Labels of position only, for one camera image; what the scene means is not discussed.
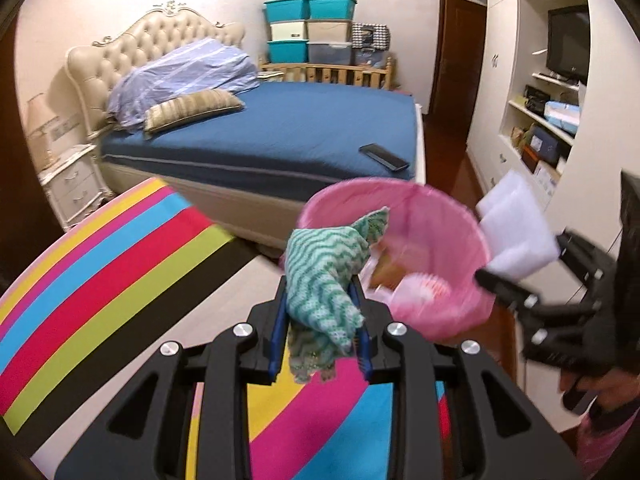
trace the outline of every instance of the person's hand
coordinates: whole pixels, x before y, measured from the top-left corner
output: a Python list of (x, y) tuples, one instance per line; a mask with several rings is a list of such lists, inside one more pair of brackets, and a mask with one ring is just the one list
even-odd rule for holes
[[(577, 379), (577, 374), (562, 372), (560, 375), (560, 392), (570, 390)], [(640, 397), (640, 378), (614, 368), (604, 377), (583, 377), (578, 383), (577, 389), (581, 392), (596, 391), (598, 393), (598, 404), (606, 412), (612, 412)]]

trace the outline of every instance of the pink wastebasket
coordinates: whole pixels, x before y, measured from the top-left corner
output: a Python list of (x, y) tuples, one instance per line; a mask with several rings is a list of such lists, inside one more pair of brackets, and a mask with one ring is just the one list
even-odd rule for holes
[(430, 186), (393, 178), (357, 178), (329, 186), (305, 205), (298, 227), (350, 225), (361, 216), (390, 208), (383, 239), (410, 272), (446, 280), (450, 294), (430, 303), (392, 301), (395, 320), (430, 340), (441, 340), (484, 323), (494, 296), (474, 282), (474, 273), (491, 259), (476, 218), (462, 204)]

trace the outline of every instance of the television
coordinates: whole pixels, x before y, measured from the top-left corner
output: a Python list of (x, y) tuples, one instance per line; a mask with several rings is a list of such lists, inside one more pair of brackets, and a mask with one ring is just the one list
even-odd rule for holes
[(546, 67), (565, 78), (587, 84), (590, 57), (589, 6), (550, 10)]

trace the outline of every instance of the striped play mat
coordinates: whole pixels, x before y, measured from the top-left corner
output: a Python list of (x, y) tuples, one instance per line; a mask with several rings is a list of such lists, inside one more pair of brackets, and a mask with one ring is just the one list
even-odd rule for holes
[(60, 238), (0, 300), (0, 415), (21, 448), (254, 257), (158, 179)]
[[(438, 383), (441, 435), (449, 434)], [(203, 384), (191, 418), (186, 480), (196, 480)], [(337, 363), (337, 379), (301, 386), (286, 365), (273, 386), (249, 386), (254, 480), (386, 480), (391, 440), (391, 384), (369, 386), (355, 359)]]

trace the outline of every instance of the wooden door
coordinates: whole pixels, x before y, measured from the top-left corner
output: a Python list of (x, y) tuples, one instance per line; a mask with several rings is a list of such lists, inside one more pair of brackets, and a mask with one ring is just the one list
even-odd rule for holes
[(429, 114), (466, 135), (474, 113), (486, 29), (486, 7), (440, 0), (438, 53)]
[(36, 176), (18, 113), (16, 21), (0, 38), (0, 293), (63, 235)]

